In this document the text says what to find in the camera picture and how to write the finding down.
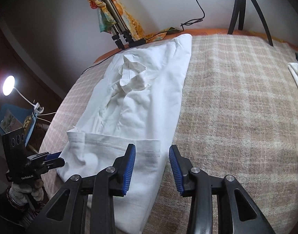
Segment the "plaid blanket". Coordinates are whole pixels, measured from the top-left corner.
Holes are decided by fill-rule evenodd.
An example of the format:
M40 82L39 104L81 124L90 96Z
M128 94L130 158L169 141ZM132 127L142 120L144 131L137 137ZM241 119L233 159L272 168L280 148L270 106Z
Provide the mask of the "plaid blanket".
M64 148L66 131L84 112L110 61L77 80L40 152ZM271 47L258 37L193 37L173 140L182 156L209 175L234 175L276 233L288 233L298 220L298 88L287 67L293 61L286 43ZM43 180L49 197L62 185L55 170ZM215 198L213 207L217 233ZM144 233L185 233L189 210L190 198L179 196L168 163Z

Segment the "gloved hand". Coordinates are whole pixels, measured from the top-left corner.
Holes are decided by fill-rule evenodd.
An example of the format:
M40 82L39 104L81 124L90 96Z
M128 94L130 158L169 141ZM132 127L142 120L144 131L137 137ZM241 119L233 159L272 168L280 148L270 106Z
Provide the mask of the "gloved hand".
M44 191L42 189L43 185L44 182L41 179L35 180L31 186L27 183L12 183L9 190L9 196L20 206L24 206L28 202L24 196L26 193L30 193L36 201L42 201L44 199Z

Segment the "orange bed sheet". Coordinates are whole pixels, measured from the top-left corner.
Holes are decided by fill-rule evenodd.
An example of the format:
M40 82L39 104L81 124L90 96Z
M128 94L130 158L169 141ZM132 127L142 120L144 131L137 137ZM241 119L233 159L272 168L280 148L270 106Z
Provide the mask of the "orange bed sheet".
M181 34L185 34L185 33L189 33L192 36L197 36L197 35L213 35L213 34L227 34L228 29L224 29L224 28L215 28L215 29L187 29L184 32L178 32L178 33L174 33L174 34L170 34L170 35L166 35L163 39L167 40L167 39L172 39L175 38ZM244 36L255 36L255 37L260 37L262 39L265 39L266 41L268 41L267 36L265 33L258 33L258 32L253 32L253 31L240 31L240 30L234 30L233 35L244 35ZM296 51L298 51L298 47L287 42L284 40L280 40L276 37L272 37L273 40L279 41L279 42L283 42L283 43L288 43L290 45L291 48L295 49ZM95 63L104 60L106 58L108 58L109 56L119 52L120 50L118 48L103 54L102 56L98 57L97 60L95 60Z

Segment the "yellow patterned object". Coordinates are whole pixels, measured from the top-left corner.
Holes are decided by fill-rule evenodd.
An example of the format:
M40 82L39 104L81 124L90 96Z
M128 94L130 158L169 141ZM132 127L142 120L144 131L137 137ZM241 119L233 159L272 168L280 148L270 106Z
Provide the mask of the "yellow patterned object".
M120 0L112 0L112 1L135 40L145 38L145 39L150 39L149 42L152 42L155 40L161 40L165 37L166 33L161 33L156 36L154 36L155 35L154 33L145 35L144 30L142 29L140 23L126 11L126 8L121 3L121 1ZM100 32L111 33L110 27L114 25L116 22L112 17L112 15L110 14L110 12L108 11L106 4L100 0L88 0L88 2L92 9L100 9L98 10Z

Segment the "round white light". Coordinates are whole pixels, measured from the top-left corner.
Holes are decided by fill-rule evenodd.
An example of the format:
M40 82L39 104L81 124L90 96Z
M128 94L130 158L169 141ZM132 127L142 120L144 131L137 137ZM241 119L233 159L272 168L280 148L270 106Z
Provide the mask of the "round white light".
M3 85L3 93L8 96L14 88L14 76L8 76Z

